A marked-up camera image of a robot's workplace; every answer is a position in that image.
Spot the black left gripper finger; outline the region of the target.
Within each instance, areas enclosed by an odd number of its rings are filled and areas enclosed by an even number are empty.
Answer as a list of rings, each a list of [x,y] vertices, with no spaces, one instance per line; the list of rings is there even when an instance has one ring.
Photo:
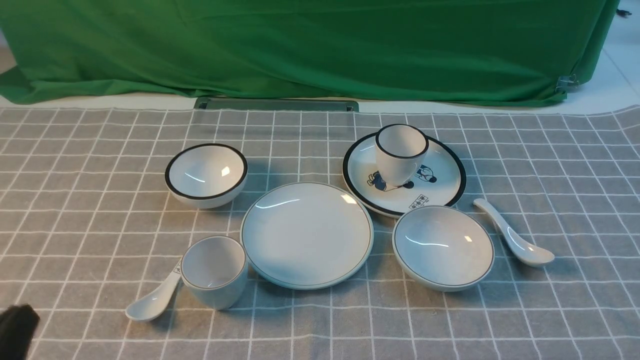
[[[0,358],[27,360],[41,317],[29,304],[12,305],[0,314]]]

